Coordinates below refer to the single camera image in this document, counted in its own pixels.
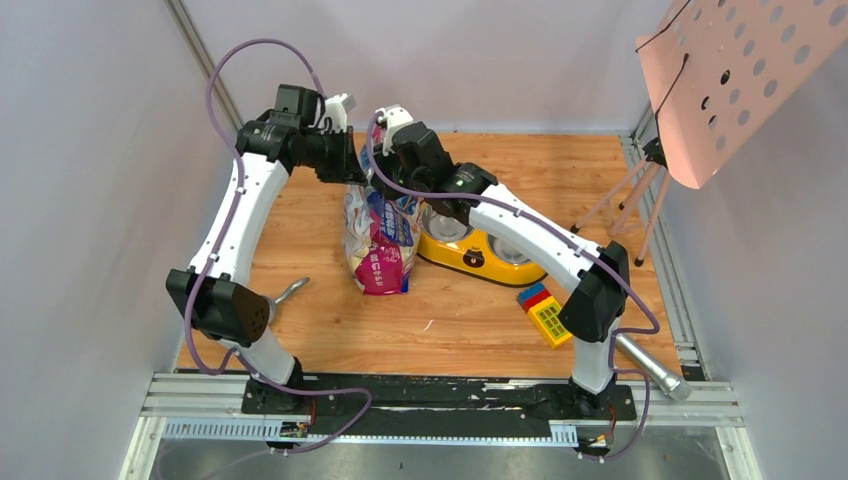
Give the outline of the cat food bag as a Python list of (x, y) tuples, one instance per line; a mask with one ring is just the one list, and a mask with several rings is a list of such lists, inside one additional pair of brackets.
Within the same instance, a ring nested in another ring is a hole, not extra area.
[(422, 204), (412, 196), (390, 200), (371, 186), (346, 188), (342, 245), (352, 278), (363, 294), (408, 292), (421, 217)]

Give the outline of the metal food scoop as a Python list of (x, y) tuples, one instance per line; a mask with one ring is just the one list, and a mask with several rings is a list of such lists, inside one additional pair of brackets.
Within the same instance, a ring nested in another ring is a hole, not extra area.
[(277, 311), (282, 307), (282, 303), (298, 290), (303, 288), (310, 282), (310, 277), (303, 277), (292, 282), (282, 293), (276, 297), (265, 296), (265, 300), (269, 306), (269, 321), (273, 322), (276, 319)]

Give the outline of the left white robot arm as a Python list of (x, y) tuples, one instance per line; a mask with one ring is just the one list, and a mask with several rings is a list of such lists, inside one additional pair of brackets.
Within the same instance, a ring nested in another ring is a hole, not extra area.
[(232, 170), (213, 224), (188, 266), (171, 270), (166, 278), (196, 367), (208, 375), (226, 368), (202, 361), (194, 342), (200, 333), (269, 385), (268, 400), (283, 413), (298, 411), (307, 389), (299, 380), (299, 360), (271, 330), (276, 301), (248, 286), (253, 259), (275, 199), (295, 168), (310, 168), (325, 183), (364, 182), (348, 123), (354, 107), (347, 93), (327, 97), (318, 90), (280, 85), (273, 107), (226, 139)]

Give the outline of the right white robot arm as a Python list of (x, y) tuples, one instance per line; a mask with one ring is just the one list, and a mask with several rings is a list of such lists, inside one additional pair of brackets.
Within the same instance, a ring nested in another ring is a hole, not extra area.
[(601, 414), (611, 403), (608, 387), (616, 376), (614, 337), (633, 293), (626, 249), (579, 237), (530, 208), (490, 172), (453, 163), (421, 122), (388, 125), (386, 145), (376, 147), (380, 120), (374, 114), (369, 121), (365, 152), (384, 189), (417, 197), (437, 214), (494, 235), (569, 291), (558, 318), (575, 338), (571, 403), (584, 417)]

